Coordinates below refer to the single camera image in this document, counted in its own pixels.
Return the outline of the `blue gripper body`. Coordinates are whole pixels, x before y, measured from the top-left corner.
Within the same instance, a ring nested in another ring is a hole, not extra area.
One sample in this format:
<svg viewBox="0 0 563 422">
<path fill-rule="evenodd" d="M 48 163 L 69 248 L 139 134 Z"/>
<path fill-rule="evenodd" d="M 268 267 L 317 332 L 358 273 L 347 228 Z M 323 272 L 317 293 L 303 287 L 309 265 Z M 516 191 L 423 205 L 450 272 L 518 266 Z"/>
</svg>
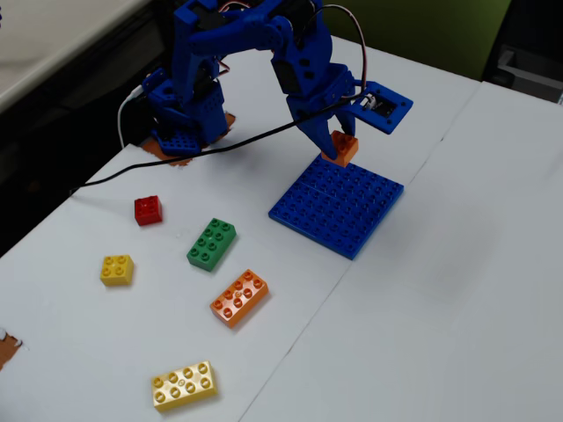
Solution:
<svg viewBox="0 0 563 422">
<path fill-rule="evenodd" d="M 355 94 L 355 79 L 344 64 L 327 63 L 322 69 L 309 63 L 285 64 L 285 94 L 291 117 L 296 125 L 298 112 L 311 117 L 335 112 L 349 103 L 345 97 Z"/>
</svg>

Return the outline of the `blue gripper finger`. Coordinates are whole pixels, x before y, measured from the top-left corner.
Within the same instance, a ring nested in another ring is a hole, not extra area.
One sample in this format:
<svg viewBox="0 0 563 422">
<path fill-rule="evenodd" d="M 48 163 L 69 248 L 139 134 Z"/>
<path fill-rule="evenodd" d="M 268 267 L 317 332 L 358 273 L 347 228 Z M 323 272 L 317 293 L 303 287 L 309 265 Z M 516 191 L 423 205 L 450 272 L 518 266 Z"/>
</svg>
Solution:
<svg viewBox="0 0 563 422">
<path fill-rule="evenodd" d="M 316 117 L 308 113 L 298 112 L 296 120 L 297 127 L 330 159 L 335 159 L 338 152 L 333 144 L 333 138 L 328 130 L 328 121 L 333 113 L 327 112 Z"/>
<path fill-rule="evenodd" d="M 346 135 L 355 136 L 355 117 L 348 111 L 339 109 L 335 116 L 340 123 L 342 132 Z"/>
</svg>

